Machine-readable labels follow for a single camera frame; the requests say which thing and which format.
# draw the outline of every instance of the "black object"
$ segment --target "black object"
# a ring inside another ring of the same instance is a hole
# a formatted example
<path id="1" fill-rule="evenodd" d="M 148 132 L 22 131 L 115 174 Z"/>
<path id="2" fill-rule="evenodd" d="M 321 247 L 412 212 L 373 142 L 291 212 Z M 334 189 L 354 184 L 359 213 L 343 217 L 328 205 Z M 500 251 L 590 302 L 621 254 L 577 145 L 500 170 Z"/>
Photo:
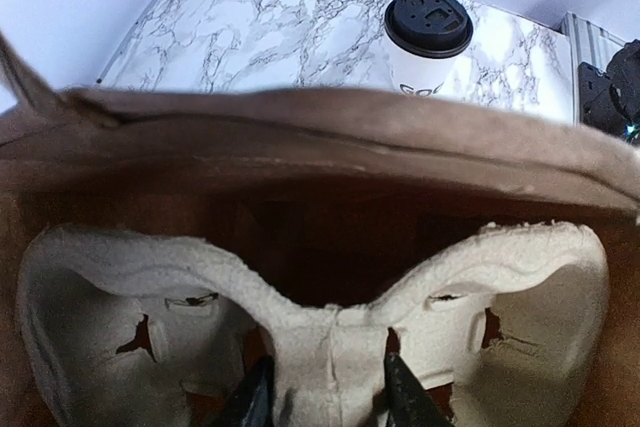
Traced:
<path id="1" fill-rule="evenodd" d="M 578 82 L 580 121 L 640 144 L 640 41 L 617 52 L 606 72 L 582 62 Z"/>
<path id="2" fill-rule="evenodd" d="M 432 59 L 458 55 L 473 37 L 471 18 L 457 0 L 393 0 L 384 26 L 400 48 Z"/>
<path id="3" fill-rule="evenodd" d="M 247 373 L 222 412 L 203 427 L 272 427 L 273 357 L 265 356 Z"/>
<path id="4" fill-rule="evenodd" d="M 399 354 L 384 359 L 387 427 L 453 427 Z"/>

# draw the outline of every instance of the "metal object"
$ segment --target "metal object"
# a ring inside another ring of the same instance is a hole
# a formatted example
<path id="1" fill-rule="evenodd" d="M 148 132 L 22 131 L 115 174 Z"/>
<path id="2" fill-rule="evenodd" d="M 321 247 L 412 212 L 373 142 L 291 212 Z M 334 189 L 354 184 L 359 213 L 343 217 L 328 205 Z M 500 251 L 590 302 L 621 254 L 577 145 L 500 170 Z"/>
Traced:
<path id="1" fill-rule="evenodd" d="M 272 427 L 273 357 L 265 356 L 247 373 L 222 412 L 203 427 Z"/>
<path id="2" fill-rule="evenodd" d="M 399 354 L 384 359 L 389 417 L 387 427 L 453 427 Z"/>
<path id="3" fill-rule="evenodd" d="M 613 55 L 624 47 L 625 42 L 572 12 L 565 15 L 560 30 L 571 45 L 573 123 L 577 125 L 581 119 L 579 65 L 586 62 L 600 71 L 606 71 Z"/>

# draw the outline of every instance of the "coffee cup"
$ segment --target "coffee cup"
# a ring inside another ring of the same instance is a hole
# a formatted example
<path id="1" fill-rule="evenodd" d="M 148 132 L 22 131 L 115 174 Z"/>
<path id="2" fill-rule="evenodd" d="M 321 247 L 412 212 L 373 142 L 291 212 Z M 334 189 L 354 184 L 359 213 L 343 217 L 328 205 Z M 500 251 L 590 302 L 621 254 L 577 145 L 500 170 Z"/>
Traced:
<path id="1" fill-rule="evenodd" d="M 423 97 L 438 93 L 473 37 L 456 0 L 393 0 L 384 27 L 394 89 Z"/>

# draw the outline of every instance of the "marble countertop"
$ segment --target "marble countertop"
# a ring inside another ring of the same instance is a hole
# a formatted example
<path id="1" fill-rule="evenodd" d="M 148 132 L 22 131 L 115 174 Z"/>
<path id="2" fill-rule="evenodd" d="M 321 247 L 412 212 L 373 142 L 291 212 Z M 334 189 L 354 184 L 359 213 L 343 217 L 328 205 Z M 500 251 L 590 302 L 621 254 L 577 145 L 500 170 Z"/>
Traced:
<path id="1" fill-rule="evenodd" d="M 289 86 L 391 90 L 382 18 L 391 0 L 157 0 L 102 85 L 244 92 Z M 470 0 L 475 34 L 439 96 L 571 123 L 567 38 Z"/>

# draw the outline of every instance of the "cup lid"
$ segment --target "cup lid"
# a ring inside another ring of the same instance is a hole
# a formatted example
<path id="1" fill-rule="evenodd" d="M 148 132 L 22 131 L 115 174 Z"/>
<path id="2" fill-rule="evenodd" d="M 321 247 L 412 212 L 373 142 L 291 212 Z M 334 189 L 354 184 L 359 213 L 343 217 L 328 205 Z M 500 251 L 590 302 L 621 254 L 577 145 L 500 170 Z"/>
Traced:
<path id="1" fill-rule="evenodd" d="M 473 37 L 471 18 L 457 0 L 393 0 L 384 25 L 400 48 L 434 59 L 460 54 Z"/>

